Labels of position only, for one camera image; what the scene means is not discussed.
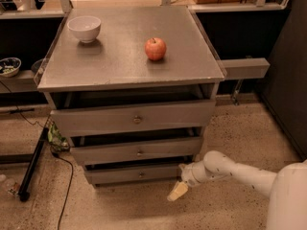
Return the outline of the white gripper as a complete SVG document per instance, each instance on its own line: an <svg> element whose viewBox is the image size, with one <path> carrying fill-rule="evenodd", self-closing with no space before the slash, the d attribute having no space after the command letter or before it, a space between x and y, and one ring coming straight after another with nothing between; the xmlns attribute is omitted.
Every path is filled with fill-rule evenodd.
<svg viewBox="0 0 307 230"><path fill-rule="evenodd" d="M190 164L179 164L181 169L181 179L178 181L173 190L168 194L169 201L175 201L188 192L189 187L199 186L208 180L205 166L202 161Z"/></svg>

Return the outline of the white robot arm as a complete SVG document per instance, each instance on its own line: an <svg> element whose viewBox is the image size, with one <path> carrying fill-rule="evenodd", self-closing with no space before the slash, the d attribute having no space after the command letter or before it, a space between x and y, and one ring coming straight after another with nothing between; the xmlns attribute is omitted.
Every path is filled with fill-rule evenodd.
<svg viewBox="0 0 307 230"><path fill-rule="evenodd" d="M307 161L270 172L235 162L211 150L201 161L180 164L181 176L168 194L175 201L189 188L231 177L269 199L266 230L307 230Z"/></svg>

